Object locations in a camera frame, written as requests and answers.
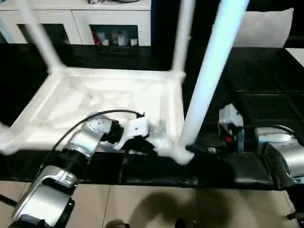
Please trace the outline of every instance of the white pillow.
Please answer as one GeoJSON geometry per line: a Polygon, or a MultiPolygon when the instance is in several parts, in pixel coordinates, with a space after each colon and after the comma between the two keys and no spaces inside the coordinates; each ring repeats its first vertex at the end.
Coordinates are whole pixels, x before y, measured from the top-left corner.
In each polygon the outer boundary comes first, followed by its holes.
{"type": "Polygon", "coordinates": [[[234,47],[282,48],[286,42],[294,9],[245,13],[234,47]]]}

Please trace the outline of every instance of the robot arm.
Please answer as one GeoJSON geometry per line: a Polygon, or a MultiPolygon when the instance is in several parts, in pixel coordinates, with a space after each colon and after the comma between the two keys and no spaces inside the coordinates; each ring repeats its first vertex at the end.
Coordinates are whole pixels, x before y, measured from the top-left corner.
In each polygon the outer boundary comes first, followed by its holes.
{"type": "Polygon", "coordinates": [[[105,115],[83,123],[61,151],[54,152],[55,158],[17,203],[9,227],[65,227],[74,207],[71,196],[100,141],[108,141],[116,150],[159,154],[167,145],[171,146],[171,141],[162,131],[149,135],[152,128],[142,115],[124,125],[105,115]]]}

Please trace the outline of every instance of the black countertop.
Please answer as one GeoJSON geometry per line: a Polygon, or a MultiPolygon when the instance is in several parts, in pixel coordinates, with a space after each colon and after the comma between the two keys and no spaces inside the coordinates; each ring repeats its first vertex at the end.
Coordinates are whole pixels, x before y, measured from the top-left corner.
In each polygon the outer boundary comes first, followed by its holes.
{"type": "MultiPolygon", "coordinates": [[[[56,47],[64,64],[73,67],[134,70],[168,70],[171,53],[139,47],[131,55],[100,53],[94,46],[56,47]]],[[[11,125],[47,76],[46,66],[34,46],[0,45],[0,120],[11,125]]],[[[182,85],[186,113],[194,90],[204,49],[190,47],[187,76],[182,85]]],[[[244,124],[283,124],[304,138],[303,67],[285,50],[234,48],[197,138],[218,142],[218,110],[233,103],[244,124]]],[[[0,180],[32,181],[48,152],[20,151],[0,159],[0,180]]],[[[83,183],[278,189],[263,157],[252,152],[231,154],[218,160],[196,154],[187,166],[163,157],[97,154],[82,177],[83,183]]]]}

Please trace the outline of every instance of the cable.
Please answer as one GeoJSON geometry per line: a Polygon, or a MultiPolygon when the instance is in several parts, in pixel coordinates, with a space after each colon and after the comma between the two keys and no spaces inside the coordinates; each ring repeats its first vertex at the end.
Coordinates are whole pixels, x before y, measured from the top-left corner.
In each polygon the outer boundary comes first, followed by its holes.
{"type": "Polygon", "coordinates": [[[295,133],[293,130],[289,129],[288,127],[284,127],[282,125],[278,125],[278,124],[247,125],[247,126],[238,127],[238,129],[240,129],[240,130],[241,129],[252,129],[252,128],[258,128],[258,127],[272,127],[272,128],[277,128],[277,129],[286,131],[287,133],[292,135],[302,146],[304,146],[303,140],[297,133],[295,133]]]}
{"type": "Polygon", "coordinates": [[[137,1],[139,0],[108,0],[108,2],[113,2],[113,3],[132,3],[137,1]]]}
{"type": "Polygon", "coordinates": [[[64,140],[64,138],[66,138],[66,136],[68,134],[70,134],[75,128],[77,128],[80,124],[96,117],[96,116],[99,116],[99,115],[104,115],[104,114],[108,114],[108,113],[133,113],[133,114],[136,114],[137,117],[141,117],[143,116],[142,114],[138,113],[138,112],[135,112],[135,111],[131,111],[131,110],[124,110],[124,109],[114,109],[114,110],[108,110],[108,111],[103,111],[103,112],[98,112],[98,113],[95,113],[95,114],[92,114],[90,116],[88,116],[87,118],[79,121],[78,123],[76,123],[70,130],[68,130],[60,139],[59,141],[53,146],[52,148],[52,151],[54,151],[58,145],[62,142],[62,140],[64,140]]]}
{"type": "Polygon", "coordinates": [[[12,207],[15,207],[17,205],[17,202],[10,199],[10,198],[7,198],[6,196],[3,196],[0,194],[0,202],[3,202],[9,206],[12,206],[12,207]]]}

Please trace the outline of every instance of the red object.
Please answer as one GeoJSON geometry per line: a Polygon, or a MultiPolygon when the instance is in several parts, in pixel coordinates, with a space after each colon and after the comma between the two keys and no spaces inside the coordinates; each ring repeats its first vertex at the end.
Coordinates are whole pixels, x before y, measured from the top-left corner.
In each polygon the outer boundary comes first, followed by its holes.
{"type": "Polygon", "coordinates": [[[232,137],[226,137],[226,142],[230,143],[233,141],[233,138],[232,137]]]}
{"type": "Polygon", "coordinates": [[[94,44],[96,46],[100,45],[101,43],[100,43],[100,41],[99,41],[99,39],[98,39],[98,37],[97,37],[97,35],[96,35],[96,33],[95,33],[94,30],[92,30],[92,35],[93,35],[94,44]]]}

